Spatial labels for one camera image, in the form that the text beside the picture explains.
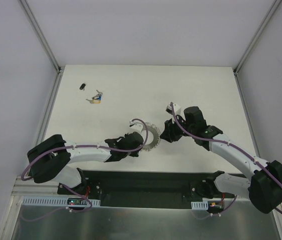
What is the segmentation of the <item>metal disc with keyrings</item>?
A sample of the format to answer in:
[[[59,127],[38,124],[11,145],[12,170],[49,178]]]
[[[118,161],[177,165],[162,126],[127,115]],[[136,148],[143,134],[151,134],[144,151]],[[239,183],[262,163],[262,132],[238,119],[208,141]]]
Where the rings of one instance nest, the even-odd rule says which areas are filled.
[[[152,123],[147,122],[146,126],[148,129],[148,139],[142,150],[149,152],[160,144],[161,132],[160,129]]]

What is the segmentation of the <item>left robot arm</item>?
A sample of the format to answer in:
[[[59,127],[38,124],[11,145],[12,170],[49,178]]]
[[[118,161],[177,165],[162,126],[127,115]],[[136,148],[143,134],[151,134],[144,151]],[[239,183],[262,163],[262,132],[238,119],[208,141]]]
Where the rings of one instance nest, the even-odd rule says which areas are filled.
[[[60,134],[55,134],[29,150],[30,179],[42,184],[48,181],[66,185],[77,195],[85,195],[88,183],[80,168],[69,164],[100,162],[119,162],[126,157],[137,157],[142,149],[144,139],[137,132],[127,133],[118,138],[108,138],[100,145],[74,147],[66,142]]]

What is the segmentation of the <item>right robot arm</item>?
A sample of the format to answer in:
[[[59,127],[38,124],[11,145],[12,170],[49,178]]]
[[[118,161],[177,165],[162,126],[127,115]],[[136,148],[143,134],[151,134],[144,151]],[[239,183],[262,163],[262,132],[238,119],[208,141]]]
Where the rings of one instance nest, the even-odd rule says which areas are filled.
[[[240,196],[249,199],[264,214],[282,203],[281,163],[253,156],[232,143],[222,130],[206,123],[197,106],[186,108],[183,116],[179,115],[181,108],[175,103],[169,104],[166,111],[172,118],[165,121],[161,139],[172,143],[181,137],[192,137],[197,145],[222,157],[243,175],[239,177],[218,170],[195,187],[199,196],[208,199],[222,193]]]

